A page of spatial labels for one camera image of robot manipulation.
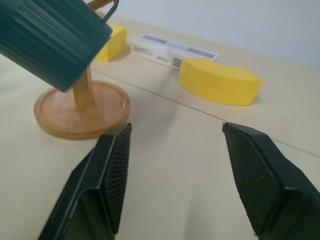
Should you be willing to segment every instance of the white box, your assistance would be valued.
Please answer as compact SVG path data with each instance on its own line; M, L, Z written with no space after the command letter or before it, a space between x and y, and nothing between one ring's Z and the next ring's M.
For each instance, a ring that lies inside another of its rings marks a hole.
M131 52L137 56L180 69L182 59L205 58L216 61L218 54L166 39L154 34L146 34L131 42Z

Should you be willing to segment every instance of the round wooden base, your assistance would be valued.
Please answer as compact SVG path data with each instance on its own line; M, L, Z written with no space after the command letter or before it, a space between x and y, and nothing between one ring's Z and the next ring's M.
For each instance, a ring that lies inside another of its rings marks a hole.
M116 85L92 82L93 103L78 111L73 90L52 89L35 102L33 112L39 126L47 133L63 139L98 138L106 130L127 121L130 100Z

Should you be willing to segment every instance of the table surface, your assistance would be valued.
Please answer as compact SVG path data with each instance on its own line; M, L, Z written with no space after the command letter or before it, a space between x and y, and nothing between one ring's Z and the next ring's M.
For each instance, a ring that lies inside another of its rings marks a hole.
M320 190L320 71L113 17L128 39L154 33L220 54L263 78L251 106L193 96L178 71L129 55L94 62L92 77L123 88L132 108L129 176L117 240L256 240L239 198L222 125L268 134ZM33 115L45 82L0 56L0 239L37 239L73 168L96 140L43 132Z

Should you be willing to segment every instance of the wooden stand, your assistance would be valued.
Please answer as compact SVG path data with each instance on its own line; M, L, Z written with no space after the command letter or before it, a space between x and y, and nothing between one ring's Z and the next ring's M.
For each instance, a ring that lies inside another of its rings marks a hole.
M33 112L39 126L59 138L98 138L106 130L127 121L128 95L119 87L91 81L90 67L68 92L52 89L35 102Z

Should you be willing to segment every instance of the yellow sponge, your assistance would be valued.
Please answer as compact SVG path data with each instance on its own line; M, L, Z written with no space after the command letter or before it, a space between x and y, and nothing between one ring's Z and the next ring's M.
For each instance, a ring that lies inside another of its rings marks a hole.
M123 26L110 24L113 32L110 40L97 54L96 59L109 62L120 54L127 46L127 30Z
M219 104L250 105L262 80L242 67L226 66L204 58L182 60L178 83L188 92Z

